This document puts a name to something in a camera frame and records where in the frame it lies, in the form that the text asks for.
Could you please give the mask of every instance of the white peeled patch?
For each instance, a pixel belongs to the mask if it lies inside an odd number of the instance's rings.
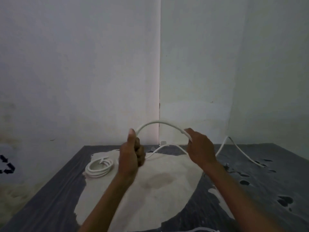
[[[227,213],[230,218],[235,219],[220,192],[214,188],[209,189],[208,192],[214,194],[219,200],[220,207]]]
[[[95,153],[91,160],[109,156],[113,169],[98,179],[86,177],[86,186],[75,207],[81,225],[94,209],[117,173],[119,151]],[[202,170],[187,155],[156,153],[140,167],[134,183],[124,195],[108,231],[156,229],[179,213],[194,192]]]

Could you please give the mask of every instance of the black arrow symbol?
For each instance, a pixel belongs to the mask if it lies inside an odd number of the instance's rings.
[[[2,162],[7,163],[7,158],[4,157],[3,155],[0,155],[0,159],[2,160]]]
[[[15,167],[13,166],[13,164],[8,163],[7,166],[8,166],[10,169],[5,169],[4,172],[5,172],[6,174],[13,173],[14,170],[15,170]]]

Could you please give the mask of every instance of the black spot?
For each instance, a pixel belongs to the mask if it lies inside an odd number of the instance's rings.
[[[246,186],[250,185],[250,183],[245,180],[241,180],[239,183]]]
[[[287,202],[288,204],[291,204],[294,202],[294,200],[289,197],[289,196],[278,196],[280,199],[283,199],[285,202]]]
[[[227,166],[227,164],[225,166],[223,166],[223,167],[224,167],[225,171],[228,171],[230,169],[230,167]]]
[[[288,203],[285,202],[283,199],[277,199],[277,201],[278,201],[278,203],[280,203],[281,206],[283,206],[283,207],[287,207],[287,206],[288,206]]]

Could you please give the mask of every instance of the wall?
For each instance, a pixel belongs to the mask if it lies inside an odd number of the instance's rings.
[[[160,119],[226,135],[248,0],[161,0]],[[159,140],[185,144],[165,125]]]
[[[231,112],[238,143],[309,158],[309,0],[251,0]]]
[[[2,183],[49,179],[158,119],[160,0],[2,0],[0,16],[0,143],[18,166]]]

